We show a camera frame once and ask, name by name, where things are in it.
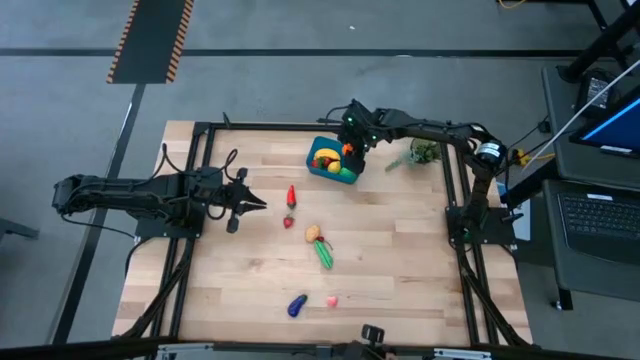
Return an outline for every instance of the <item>white cable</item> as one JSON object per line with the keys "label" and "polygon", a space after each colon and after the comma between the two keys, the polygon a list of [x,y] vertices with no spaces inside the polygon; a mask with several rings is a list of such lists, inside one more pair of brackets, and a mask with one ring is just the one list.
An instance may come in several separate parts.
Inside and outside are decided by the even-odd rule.
{"label": "white cable", "polygon": [[582,109],[580,109],[575,115],[573,115],[573,117],[571,118],[571,120],[569,120],[569,122],[562,127],[562,129],[560,129],[560,131],[558,131],[558,133],[551,138],[551,140],[549,140],[543,147],[542,149],[540,149],[531,160],[529,160],[529,162],[527,163],[527,165],[524,166],[524,168],[522,169],[522,171],[524,172],[525,170],[527,170],[527,168],[529,167],[529,165],[531,165],[535,159],[537,159],[540,154],[542,154],[543,151],[545,151],[549,145],[553,144],[554,141],[556,141],[563,133],[564,131],[569,127],[569,125],[571,125],[571,123],[573,123],[575,121],[575,119],[578,118],[578,116],[580,116],[580,114],[582,114],[583,111],[585,111],[589,105],[591,105],[594,101],[596,101],[597,98],[600,97],[600,95],[604,94],[605,92],[607,92],[607,90],[609,90],[609,88],[611,88],[613,85],[615,85],[620,79],[622,79],[625,75],[627,75],[629,72],[631,72],[631,70],[633,70],[636,66],[638,66],[638,64],[640,64],[640,60],[636,61],[635,64],[631,65],[630,68],[628,68],[627,70],[625,70],[625,72],[623,72],[622,74],[620,74],[615,80],[613,80],[611,82],[611,84],[607,85],[607,87],[605,87],[604,89],[602,89],[602,91],[600,91],[598,93],[598,95],[596,95],[593,99],[591,99],[591,101],[589,101],[585,106],[582,107]]}

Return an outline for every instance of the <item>potato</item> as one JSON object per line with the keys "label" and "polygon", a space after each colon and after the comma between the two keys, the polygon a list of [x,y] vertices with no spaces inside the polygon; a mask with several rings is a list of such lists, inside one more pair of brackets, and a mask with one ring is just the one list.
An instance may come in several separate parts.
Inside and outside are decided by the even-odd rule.
{"label": "potato", "polygon": [[318,236],[320,236],[320,226],[318,226],[318,225],[309,226],[307,228],[307,231],[305,231],[305,233],[304,233],[304,239],[308,243],[313,243],[313,241],[315,239],[317,239]]}

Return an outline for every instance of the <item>banana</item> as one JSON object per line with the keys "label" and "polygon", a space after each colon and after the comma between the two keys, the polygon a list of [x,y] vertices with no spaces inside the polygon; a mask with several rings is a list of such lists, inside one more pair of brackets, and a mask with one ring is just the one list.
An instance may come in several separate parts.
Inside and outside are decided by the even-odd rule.
{"label": "banana", "polygon": [[332,160],[340,160],[340,154],[333,149],[320,149],[313,155],[313,160],[319,157],[328,157]]}

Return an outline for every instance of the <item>floor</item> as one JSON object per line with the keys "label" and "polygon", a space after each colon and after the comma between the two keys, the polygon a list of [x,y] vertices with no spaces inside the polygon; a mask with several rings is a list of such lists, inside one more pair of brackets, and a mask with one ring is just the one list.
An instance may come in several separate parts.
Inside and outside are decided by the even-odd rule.
{"label": "floor", "polygon": [[[5,0],[0,48],[113,48],[130,0]],[[609,21],[618,2],[600,1]],[[493,0],[200,0],[186,48],[580,49],[600,30],[586,6]],[[0,57],[0,217],[40,229],[0,243],[0,347],[49,341],[84,229],[50,207],[72,174],[102,176],[133,85],[107,85],[107,57]],[[183,58],[171,85],[145,89],[122,177],[152,172],[166,120],[309,122],[357,98],[369,107],[485,124],[505,143],[546,115],[540,69],[552,59],[380,57]],[[540,141],[538,135],[524,148]],[[133,231],[126,215],[107,225]],[[106,339],[131,241],[103,233],[70,341]],[[551,270],[520,266],[534,340],[544,348],[637,358],[640,304],[576,294],[559,313]],[[257,358],[216,354],[215,358]],[[273,355],[288,358],[289,355]]]}

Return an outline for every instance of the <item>laptop screen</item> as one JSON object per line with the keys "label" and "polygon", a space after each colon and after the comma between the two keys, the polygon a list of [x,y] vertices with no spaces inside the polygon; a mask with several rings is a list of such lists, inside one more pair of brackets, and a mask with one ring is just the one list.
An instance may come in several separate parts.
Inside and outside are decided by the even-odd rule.
{"label": "laptop screen", "polygon": [[640,151],[640,98],[581,137],[602,146]]}

